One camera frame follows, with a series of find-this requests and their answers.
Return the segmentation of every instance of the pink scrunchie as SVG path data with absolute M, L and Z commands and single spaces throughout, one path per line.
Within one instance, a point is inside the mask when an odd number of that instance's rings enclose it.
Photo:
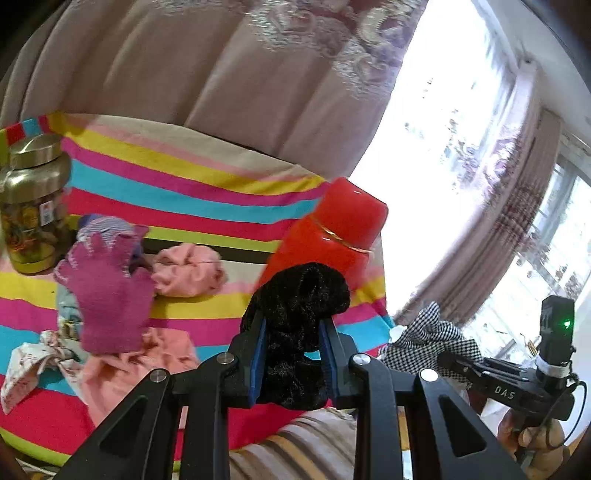
M 226 281 L 219 254 L 209 247 L 180 244 L 154 257 L 157 293 L 167 297 L 195 297 L 212 293 Z

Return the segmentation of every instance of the blue gripper pad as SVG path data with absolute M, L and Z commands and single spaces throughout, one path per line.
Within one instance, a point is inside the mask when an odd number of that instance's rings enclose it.
M 337 397 L 339 391 L 339 386 L 337 383 L 336 360 L 335 356 L 333 355 L 332 349 L 330 348 L 329 336 L 328 332 L 326 331 L 326 326 L 324 325 L 324 322 L 320 322 L 319 324 L 318 336 L 320 363 L 322 365 L 324 383 L 326 384 L 326 388 L 328 389 L 329 398 L 331 400 L 334 400 Z
M 261 395 L 262 377 L 265 373 L 265 355 L 267 350 L 267 320 L 261 320 L 259 336 L 256 340 L 256 347 L 252 356 L 251 381 L 248 391 L 248 401 L 254 405 Z

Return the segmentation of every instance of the black and white houndstooth cloth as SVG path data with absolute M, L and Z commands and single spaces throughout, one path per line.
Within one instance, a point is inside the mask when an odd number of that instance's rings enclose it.
M 423 368 L 432 368 L 444 377 L 465 383 L 465 377 L 438 366 L 437 356 L 444 351 L 463 355 L 473 361 L 482 358 L 478 344 L 466 339 L 452 323 L 441 320 L 439 305 L 432 301 L 418 313 L 415 321 L 396 342 L 381 349 L 378 359 L 393 370 L 417 374 Z

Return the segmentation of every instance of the black wire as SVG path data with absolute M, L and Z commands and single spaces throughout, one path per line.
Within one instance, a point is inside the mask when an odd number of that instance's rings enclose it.
M 583 389 L 584 389 L 584 395 L 583 395 L 583 404 L 581 405 L 581 411 L 579 412 L 579 418 L 577 418 L 577 422 L 574 424 L 573 429 L 570 431 L 569 435 L 560 443 L 560 445 L 553 446 L 549 442 L 549 440 L 550 440 L 550 425 L 549 425 L 549 422 L 552 419 L 552 414 L 554 413 L 554 410 L 556 409 L 556 407 L 560 404 L 560 401 L 562 400 L 562 398 L 564 396 L 566 396 L 566 395 L 571 394 L 572 392 L 574 392 L 581 385 L 583 386 Z M 534 444 L 535 440 L 538 438 L 538 436 L 540 435 L 540 432 L 542 431 L 542 427 L 544 427 L 544 426 L 547 426 L 547 429 L 546 429 L 546 446 L 550 450 L 556 450 L 558 448 L 561 448 L 568 441 L 568 439 L 572 436 L 572 434 L 574 433 L 575 429 L 577 428 L 577 425 L 579 425 L 579 421 L 581 420 L 581 417 L 583 416 L 583 409 L 585 407 L 586 401 L 587 401 L 587 384 L 585 382 L 583 382 L 582 380 L 580 380 L 580 381 L 577 381 L 577 382 L 573 383 L 572 385 L 569 385 L 558 396 L 558 398 L 556 398 L 556 400 L 554 400 L 554 403 L 552 404 L 552 406 L 548 410 L 548 413 L 544 417 L 544 420 L 542 420 L 542 422 L 540 423 L 540 426 L 538 426 L 538 428 L 536 429 L 535 433 L 532 435 L 531 440 L 527 444 L 526 450 L 530 450 L 530 447 Z
M 563 441 L 560 443 L 560 445 L 558 445 L 558 446 L 556 446 L 556 447 L 555 447 L 555 446 L 553 446 L 553 445 L 550 443 L 550 441 L 549 441 L 549 440 L 550 440 L 550 437 L 549 437 L 549 432 L 550 432 L 550 429 L 547 429 L 547 430 L 546 430 L 546 445 L 548 446 L 548 448 L 550 448 L 550 450 L 556 450 L 557 448 L 560 448 L 560 447 L 562 447 L 562 446 L 563 446 L 563 445 L 564 445 L 566 442 L 568 442 L 568 441 L 569 441 L 569 438 L 571 438 L 571 436 L 573 435 L 574 431 L 575 431 L 575 430 L 576 430 L 576 428 L 577 428 L 577 425 L 579 425 L 579 422 L 580 422 L 580 420 L 581 420 L 581 417 L 583 416 L 583 410 L 584 410 L 584 408 L 585 408 L 585 403 L 587 403 L 587 384 L 586 384 L 585 382 L 583 382 L 582 380 L 580 380 L 580 381 L 578 381 L 578 382 L 574 383 L 574 385 L 576 385 L 576 386 L 575 386 L 575 388 L 573 389 L 573 392 L 574 392 L 574 391 L 575 391 L 575 390 L 576 390 L 576 389 L 577 389 L 579 386 L 581 386 L 581 385 L 583 386 L 583 404 L 581 405 L 581 410 L 580 410 L 580 412 L 579 412 L 579 416 L 578 416 L 578 418 L 577 418 L 577 421 L 574 423 L 574 427 L 573 427 L 573 429 L 570 431 L 570 433 L 567 435 L 567 437 L 566 437 L 566 438 L 565 438 L 565 439 L 564 439 L 564 440 L 563 440 Z

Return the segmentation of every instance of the red water bottle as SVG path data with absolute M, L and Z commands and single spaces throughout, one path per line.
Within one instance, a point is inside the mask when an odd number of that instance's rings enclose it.
M 269 257 L 257 288 L 275 273 L 294 265 L 319 262 L 338 270 L 350 290 L 360 286 L 371 246 L 388 206 L 349 180 L 336 179 L 314 212 L 296 221 Z

